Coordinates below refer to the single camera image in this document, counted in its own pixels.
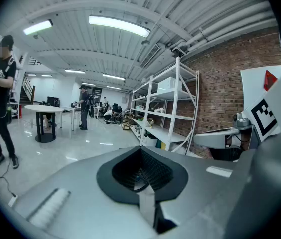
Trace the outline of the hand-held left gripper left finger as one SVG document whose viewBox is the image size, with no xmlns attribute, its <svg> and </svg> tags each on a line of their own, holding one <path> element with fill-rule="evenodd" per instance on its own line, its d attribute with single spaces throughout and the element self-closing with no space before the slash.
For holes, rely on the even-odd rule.
<svg viewBox="0 0 281 239">
<path fill-rule="evenodd" d="M 97 171 L 104 163 L 131 148 L 111 151 L 66 165 L 30 188 L 16 202 L 14 210 L 23 218 L 55 189 L 68 193 L 63 204 L 43 232 L 62 239 L 151 239 L 155 229 L 138 206 L 121 204 L 110 199 L 98 186 Z"/>
</svg>

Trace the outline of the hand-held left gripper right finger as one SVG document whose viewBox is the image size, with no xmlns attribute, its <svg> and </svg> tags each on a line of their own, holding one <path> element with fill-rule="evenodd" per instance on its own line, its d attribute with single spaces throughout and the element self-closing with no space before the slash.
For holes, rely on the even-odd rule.
<svg viewBox="0 0 281 239">
<path fill-rule="evenodd" d="M 194 158 L 141 148 L 143 170 L 154 185 L 153 227 L 142 239 L 224 239 L 229 218 L 250 169 L 250 153 L 238 162 Z"/>
</svg>

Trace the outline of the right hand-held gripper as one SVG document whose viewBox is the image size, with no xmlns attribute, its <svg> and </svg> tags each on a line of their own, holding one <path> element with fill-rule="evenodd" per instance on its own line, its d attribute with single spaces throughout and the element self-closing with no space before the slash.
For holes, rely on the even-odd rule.
<svg viewBox="0 0 281 239">
<path fill-rule="evenodd" d="M 260 141 L 281 133 L 281 65 L 241 71 L 244 109 L 242 116 L 255 127 Z M 237 135 L 236 128 L 225 128 L 196 134 L 195 144 L 212 149 L 225 149 L 226 139 Z"/>
</svg>

